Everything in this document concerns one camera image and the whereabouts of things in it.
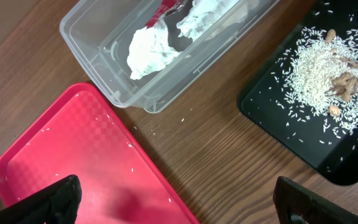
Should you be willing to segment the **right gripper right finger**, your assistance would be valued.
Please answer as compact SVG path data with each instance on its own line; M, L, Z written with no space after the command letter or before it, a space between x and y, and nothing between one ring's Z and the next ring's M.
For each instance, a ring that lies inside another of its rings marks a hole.
M287 177L277 179L273 202L280 224L358 224L358 216Z

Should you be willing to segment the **white napkin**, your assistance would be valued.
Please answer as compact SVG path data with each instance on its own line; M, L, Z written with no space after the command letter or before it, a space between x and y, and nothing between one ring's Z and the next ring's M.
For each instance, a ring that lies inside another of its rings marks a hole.
M179 37L195 41L238 2L239 0L194 0L189 14L177 23Z
M152 27L136 30L129 46L127 64L130 78L140 80L153 72L163 70L180 52L168 44L168 27L163 19Z

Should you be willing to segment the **black waste tray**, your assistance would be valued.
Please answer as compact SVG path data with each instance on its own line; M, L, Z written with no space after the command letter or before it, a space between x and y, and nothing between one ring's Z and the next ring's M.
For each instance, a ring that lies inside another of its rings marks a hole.
M323 129L324 118L312 116L296 121L289 115L289 105L274 75L282 71L278 58L287 49L294 49L306 26L337 28L340 34L354 26L358 28L358 0L317 1L306 16L287 35L285 40L241 91L237 106L248 119L296 154L328 181L348 186L358 182L358 139L355 134L339 138Z

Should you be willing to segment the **clear plastic bin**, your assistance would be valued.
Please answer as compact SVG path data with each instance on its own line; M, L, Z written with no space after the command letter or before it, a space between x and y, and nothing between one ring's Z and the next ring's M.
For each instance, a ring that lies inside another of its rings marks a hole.
M239 1L195 41L179 37L177 23L192 2L172 16L168 44L180 55L163 70L140 80L130 78L129 46L162 1L80 1L62 19L60 32L84 71L107 99L120 108L159 113L218 61L275 5L275 1Z

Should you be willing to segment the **rice and food scraps pile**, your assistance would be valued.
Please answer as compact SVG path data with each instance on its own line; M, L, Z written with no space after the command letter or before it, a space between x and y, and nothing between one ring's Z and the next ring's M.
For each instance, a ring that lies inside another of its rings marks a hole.
M297 122L323 117L323 131L332 130L338 139L358 137L358 29L341 37L334 29L302 28L270 74L284 95L276 104L288 117Z

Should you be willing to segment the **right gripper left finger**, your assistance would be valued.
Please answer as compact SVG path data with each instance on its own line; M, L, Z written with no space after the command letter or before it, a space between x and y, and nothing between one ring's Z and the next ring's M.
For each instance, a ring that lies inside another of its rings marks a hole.
M74 224L81 202L78 176L69 175L0 211L0 224Z

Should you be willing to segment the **red plastic tray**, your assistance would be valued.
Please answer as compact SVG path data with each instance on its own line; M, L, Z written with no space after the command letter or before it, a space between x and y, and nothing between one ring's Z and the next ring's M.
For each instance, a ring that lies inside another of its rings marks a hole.
M0 198L11 206L76 175L78 223L196 223L99 91L70 86L0 157Z

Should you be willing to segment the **red sauce packet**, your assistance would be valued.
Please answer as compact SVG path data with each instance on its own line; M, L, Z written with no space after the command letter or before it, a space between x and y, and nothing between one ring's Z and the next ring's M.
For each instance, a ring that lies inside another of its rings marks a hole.
M163 0L150 20L145 24L146 28L153 27L161 18L172 16L182 11L187 0Z

